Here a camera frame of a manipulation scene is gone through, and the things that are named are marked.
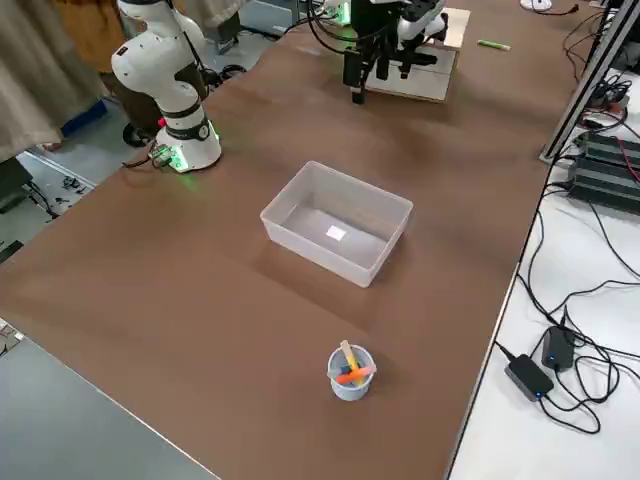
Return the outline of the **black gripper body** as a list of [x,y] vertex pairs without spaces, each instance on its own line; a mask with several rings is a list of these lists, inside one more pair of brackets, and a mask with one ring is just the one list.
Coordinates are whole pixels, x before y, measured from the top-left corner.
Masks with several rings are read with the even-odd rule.
[[394,48],[398,1],[353,0],[350,9],[358,49],[374,46],[381,46],[383,50]]
[[409,49],[395,51],[391,54],[390,59],[399,62],[401,65],[429,66],[436,63],[434,55]]

